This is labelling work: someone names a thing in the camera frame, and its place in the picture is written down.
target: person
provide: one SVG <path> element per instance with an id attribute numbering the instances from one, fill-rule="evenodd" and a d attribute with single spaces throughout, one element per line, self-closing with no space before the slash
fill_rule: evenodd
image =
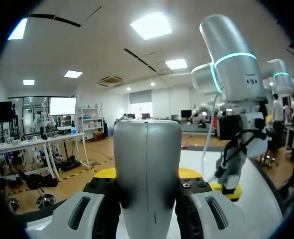
<path id="1" fill-rule="evenodd" d="M 283 121 L 283 107 L 280 104 L 280 102 L 278 101 L 278 94 L 273 94 L 273 116 L 272 116 L 272 120 L 273 120 L 273 129 L 275 130 L 275 132 L 277 133 L 281 133 L 281 128 L 282 128 L 282 121 Z"/>
<path id="2" fill-rule="evenodd" d="M 121 117 L 121 120 L 129 120 L 127 117 L 127 114 L 123 114 L 123 116 Z"/>

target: black chair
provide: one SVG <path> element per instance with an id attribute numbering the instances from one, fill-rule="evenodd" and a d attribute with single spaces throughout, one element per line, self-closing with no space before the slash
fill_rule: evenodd
<path id="1" fill-rule="evenodd" d="M 267 136 L 271 138 L 271 140 L 268 140 L 268 150 L 265 153 L 265 155 L 261 155 L 260 157 L 260 164 L 262 166 L 268 166 L 271 167 L 271 164 L 276 161 L 276 158 L 274 157 L 274 152 L 277 151 L 279 148 L 281 148 L 281 135 L 279 135 L 278 132 L 275 132 L 274 130 L 267 130 Z"/>
<path id="2" fill-rule="evenodd" d="M 10 199 L 7 198 L 5 193 L 6 186 L 7 186 L 6 179 L 0 178 L 0 191 L 5 197 L 5 200 L 9 202 L 11 206 L 10 209 L 12 209 L 12 211 L 15 212 L 19 207 L 19 201 L 16 198 L 10 198 Z"/>
<path id="3" fill-rule="evenodd" d="M 45 194 L 44 190 L 41 188 L 41 185 L 44 181 L 44 177 L 38 174 L 26 175 L 24 172 L 16 169 L 18 176 L 22 182 L 30 189 L 37 190 L 40 194 L 40 197 L 36 200 L 36 204 L 39 209 L 43 209 L 47 206 L 53 205 L 56 203 L 56 199 L 51 194 Z"/>

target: white cable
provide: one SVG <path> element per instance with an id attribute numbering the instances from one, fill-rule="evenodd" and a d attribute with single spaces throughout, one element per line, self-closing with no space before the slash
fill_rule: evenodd
<path id="1" fill-rule="evenodd" d="M 202 178 L 205 179 L 205 175 L 204 175 L 204 159 L 205 159 L 205 154 L 206 154 L 206 151 L 207 151 L 207 148 L 209 146 L 209 143 L 210 143 L 210 137 L 211 137 L 211 132 L 212 132 L 212 128 L 213 128 L 213 119 L 215 117 L 215 105 L 216 105 L 216 100 L 218 98 L 218 94 L 216 94 L 216 97 L 213 101 L 213 107 L 212 107 L 212 111 L 211 111 L 211 121 L 210 121 L 210 126 L 209 126 L 209 132 L 208 132 L 208 135 L 207 135 L 207 140 L 206 140 L 206 145 L 203 149 L 203 153 L 202 153 L 202 158 L 201 158 L 201 175 L 202 175 Z"/>

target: square ceiling light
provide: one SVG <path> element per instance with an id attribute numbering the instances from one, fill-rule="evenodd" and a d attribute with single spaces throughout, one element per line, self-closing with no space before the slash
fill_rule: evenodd
<path id="1" fill-rule="evenodd" d="M 23 39 L 24 37 L 24 32 L 25 32 L 25 27 L 27 23 L 27 18 L 23 18 L 16 28 L 13 30 L 11 35 L 8 37 L 8 40 L 16 40 L 16 39 Z"/>
<path id="2" fill-rule="evenodd" d="M 23 80 L 23 85 L 25 86 L 34 86 L 34 80 Z"/>
<path id="3" fill-rule="evenodd" d="M 144 16 L 132 22 L 131 27 L 145 40 L 172 33 L 166 17 L 161 12 Z"/>
<path id="4" fill-rule="evenodd" d="M 83 74 L 83 72 L 79 72 L 79 71 L 68 71 L 68 72 L 66 72 L 64 77 L 78 78 L 82 74 Z"/>
<path id="5" fill-rule="evenodd" d="M 166 61 L 166 65 L 171 69 L 181 69 L 181 68 L 187 68 L 187 63 L 185 59 L 177 59 L 172 61 Z"/>

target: window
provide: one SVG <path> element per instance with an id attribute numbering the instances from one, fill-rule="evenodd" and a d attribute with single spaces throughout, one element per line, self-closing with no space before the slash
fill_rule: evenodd
<path id="1" fill-rule="evenodd" d="M 135 114 L 135 118 L 141 119 L 142 114 L 149 114 L 152 117 L 152 102 L 131 104 L 131 114 Z"/>

